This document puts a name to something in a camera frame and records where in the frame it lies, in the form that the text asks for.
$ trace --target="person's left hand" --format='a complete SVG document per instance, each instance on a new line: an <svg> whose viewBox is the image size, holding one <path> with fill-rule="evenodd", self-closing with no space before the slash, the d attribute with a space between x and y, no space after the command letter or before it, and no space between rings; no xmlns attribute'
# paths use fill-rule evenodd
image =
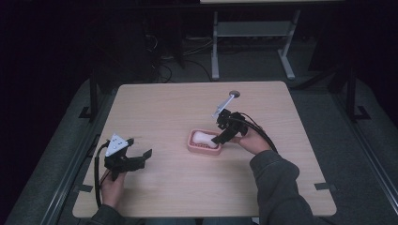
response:
<svg viewBox="0 0 398 225"><path fill-rule="evenodd" d="M123 195L126 174L126 172L120 173L117 179L113 181L112 172L106 170L105 174L100 179L102 183L100 190L103 204L109 205L117 210Z"/></svg>

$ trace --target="metal frame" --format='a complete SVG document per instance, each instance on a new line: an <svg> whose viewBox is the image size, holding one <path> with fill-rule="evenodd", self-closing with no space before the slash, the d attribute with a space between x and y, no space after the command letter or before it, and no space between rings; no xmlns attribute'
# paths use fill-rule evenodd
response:
<svg viewBox="0 0 398 225"><path fill-rule="evenodd" d="M357 75L356 72L353 71L353 68L348 72L348 81L347 81L347 94L346 94L346 103L345 110L348 117L352 122L356 123L357 120L371 119L369 113L366 112L363 106L358 106L358 110L360 110L360 114L355 113L355 94L357 90Z"/></svg>
<svg viewBox="0 0 398 225"><path fill-rule="evenodd" d="M84 107L82 112L80 112L79 118L89 118L91 123L96 118L98 111L97 80L93 72L90 75L90 107Z"/></svg>
<svg viewBox="0 0 398 225"><path fill-rule="evenodd" d="M287 59L300 10L296 10L290 22L219 22L218 12L214 12L213 52L211 54L212 79L220 78L219 59L217 55L218 37L286 37L284 46L278 50L284 72L289 80L295 80L295 74Z"/></svg>

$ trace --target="pink soap dish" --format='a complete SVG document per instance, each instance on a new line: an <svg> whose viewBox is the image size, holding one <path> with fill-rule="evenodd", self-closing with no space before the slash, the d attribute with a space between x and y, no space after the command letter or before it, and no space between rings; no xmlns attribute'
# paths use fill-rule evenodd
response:
<svg viewBox="0 0 398 225"><path fill-rule="evenodd" d="M214 132L211 130L193 129L188 138L188 150L190 152L211 155L211 156L218 156L222 152L221 144L218 144L216 148L211 148L207 144L193 142L192 137L196 131L201 131L201 132L204 132L205 134L210 134L210 135L219 135L218 132Z"/></svg>

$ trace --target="table leg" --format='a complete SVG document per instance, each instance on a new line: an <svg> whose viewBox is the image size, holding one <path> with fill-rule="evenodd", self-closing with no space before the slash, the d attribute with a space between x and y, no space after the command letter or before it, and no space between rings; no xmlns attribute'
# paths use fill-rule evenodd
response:
<svg viewBox="0 0 398 225"><path fill-rule="evenodd" d="M292 68L290 67L289 60L287 59L287 52L289 51L290 43L292 42L293 35L295 34L296 26L299 20L299 14L300 10L296 10L286 36L286 43L284 44L282 49L278 50L278 55L281 59L284 72L286 73L287 79L289 80L295 80L296 78Z"/></svg>
<svg viewBox="0 0 398 225"><path fill-rule="evenodd" d="M213 52L211 54L211 78L217 81L220 78L219 58L217 56L218 12L214 12L213 23Z"/></svg>

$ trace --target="table top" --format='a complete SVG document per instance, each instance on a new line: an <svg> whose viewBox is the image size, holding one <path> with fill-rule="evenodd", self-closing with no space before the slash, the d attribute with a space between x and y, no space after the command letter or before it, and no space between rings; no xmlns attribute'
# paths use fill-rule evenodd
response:
<svg viewBox="0 0 398 225"><path fill-rule="evenodd" d="M226 143L218 156L188 151L191 130L219 131L212 118L217 105L231 90L240 97L227 106L248 114L274 141L280 155L300 169L299 193L314 215L330 216L336 206L314 151L283 82L198 82L122 85L99 138L99 146L114 133L134 138L127 156L138 157L153 149L145 168L129 172L120 212L126 217L258 217L257 188L249 162L253 155ZM99 174L103 174L101 152ZM94 160L84 185L94 186ZM73 208L77 218L97 211L94 189L80 191Z"/></svg>

